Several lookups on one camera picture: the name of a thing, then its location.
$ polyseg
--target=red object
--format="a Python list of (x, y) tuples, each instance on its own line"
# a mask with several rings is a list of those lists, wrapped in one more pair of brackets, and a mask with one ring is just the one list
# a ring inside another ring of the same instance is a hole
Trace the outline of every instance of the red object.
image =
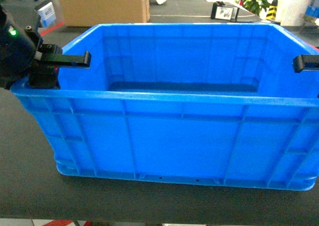
[(53, 26), (53, 27), (47, 29), (46, 31), (40, 33), (40, 35), (41, 35), (41, 36), (44, 36), (44, 35), (46, 35), (46, 34), (52, 32), (53, 30), (55, 30), (55, 29), (61, 27), (61, 26), (64, 25), (64, 24), (65, 24), (65, 22), (61, 22), (61, 23), (59, 23), (59, 24), (57, 24), (57, 25), (55, 25), (55, 26)]
[(53, 220), (44, 226), (67, 226), (69, 224), (73, 223), (72, 220)]
[(319, 49), (314, 47), (313, 45), (309, 44), (312, 48), (314, 48), (315, 50), (317, 50), (319, 52)]

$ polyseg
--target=blue plastic crate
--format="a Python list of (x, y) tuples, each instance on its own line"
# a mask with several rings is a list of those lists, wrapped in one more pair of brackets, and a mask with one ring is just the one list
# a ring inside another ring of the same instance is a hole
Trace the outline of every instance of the blue plastic crate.
[(11, 90), (64, 175), (308, 190), (319, 175), (318, 54), (277, 25), (106, 24), (64, 47), (90, 69)]

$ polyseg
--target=green led light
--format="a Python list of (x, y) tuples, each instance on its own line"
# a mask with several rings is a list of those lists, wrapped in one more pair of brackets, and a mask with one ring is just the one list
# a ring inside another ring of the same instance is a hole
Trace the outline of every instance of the green led light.
[(12, 35), (12, 36), (16, 36), (16, 34), (17, 34), (17, 31), (14, 29), (14, 30), (11, 30), (10, 31), (10, 34)]

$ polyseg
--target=black table surface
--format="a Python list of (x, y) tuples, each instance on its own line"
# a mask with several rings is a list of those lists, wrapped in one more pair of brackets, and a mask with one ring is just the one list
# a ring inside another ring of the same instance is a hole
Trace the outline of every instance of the black table surface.
[[(183, 11), (183, 1), (167, 0), (162, 12), (160, 6), (152, 5), (152, 15), (176, 14), (168, 11), (173, 9), (170, 2)], [(184, 22), (192, 22), (191, 17), (185, 18)], [(85, 30), (64, 26), (47, 34), (44, 40), (63, 46)], [(310, 191), (294, 192), (66, 177), (57, 172), (53, 151), (34, 118), (10, 91), (3, 89), (0, 120), (2, 218), (319, 225), (319, 182)]]

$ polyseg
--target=cardboard box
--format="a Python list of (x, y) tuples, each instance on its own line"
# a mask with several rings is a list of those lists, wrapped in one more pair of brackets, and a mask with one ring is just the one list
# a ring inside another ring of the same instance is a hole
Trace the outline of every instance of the cardboard box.
[(145, 23), (149, 0), (59, 0), (67, 26), (99, 23)]

